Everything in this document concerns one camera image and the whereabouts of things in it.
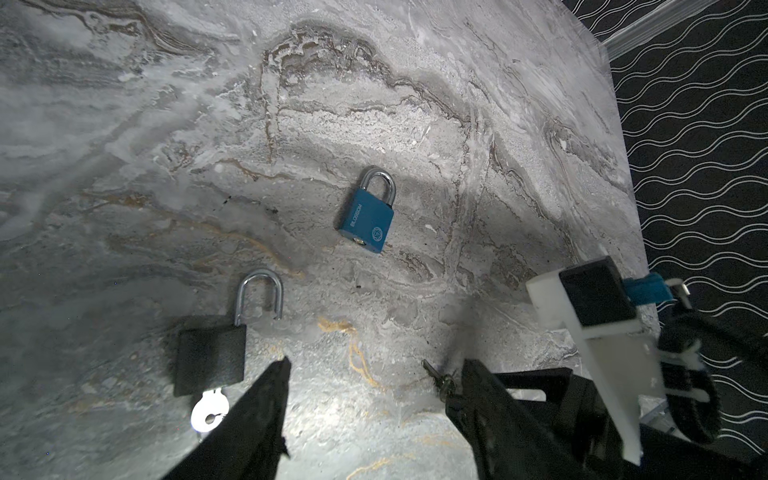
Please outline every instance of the black patterned fabric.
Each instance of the black patterned fabric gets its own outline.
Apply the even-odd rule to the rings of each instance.
[[[768,342],[768,6],[722,0],[611,67],[650,269]],[[659,306],[662,325],[670,311]],[[712,448],[763,455],[766,373],[718,338],[703,354],[723,404]]]
[[[664,0],[563,0],[563,3],[598,40],[604,41]]]

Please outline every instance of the marble surface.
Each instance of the marble surface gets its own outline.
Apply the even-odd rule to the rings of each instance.
[[[606,58],[559,0],[27,0],[0,28],[7,478],[181,460],[177,333],[260,266],[283,318],[251,291],[225,393],[290,357],[278,478],[474,478],[420,360],[581,372],[525,281],[647,271]],[[381,255],[336,231],[369,165],[397,183]]]

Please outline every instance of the black block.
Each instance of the black block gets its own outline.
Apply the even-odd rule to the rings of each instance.
[[[185,330],[179,335],[175,396],[202,393],[243,381],[245,325]]]
[[[637,315],[610,257],[560,272],[560,281],[582,326],[633,319]]]

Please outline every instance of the blue padlock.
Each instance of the blue padlock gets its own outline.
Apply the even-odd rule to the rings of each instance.
[[[368,185],[374,177],[382,177],[387,183],[384,200],[368,193]],[[389,225],[392,224],[392,217],[395,215],[392,204],[395,202],[396,193],[395,181],[390,174],[378,167],[370,168],[362,176],[349,213],[341,227],[341,234],[374,253],[381,252]]]

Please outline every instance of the metal shackle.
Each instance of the metal shackle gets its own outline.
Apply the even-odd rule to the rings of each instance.
[[[240,282],[240,287],[237,289],[237,298],[235,299],[235,326],[240,326],[240,317],[243,315],[243,303],[245,302],[245,286],[254,278],[268,278],[275,284],[275,318],[280,319],[283,316],[283,281],[277,273],[274,273],[268,268],[259,268],[251,273],[248,273],[246,277]]]
[[[387,189],[386,189],[386,198],[384,199],[384,203],[391,207],[392,204],[395,203],[395,195],[397,194],[397,187],[395,187],[395,181],[392,179],[392,175],[390,175],[389,172],[387,172],[383,168],[373,167],[368,169],[366,174],[362,176],[362,180],[360,181],[360,188],[362,188],[365,191],[368,191],[368,185],[371,183],[371,180],[373,180],[374,177],[382,177],[386,182]]]

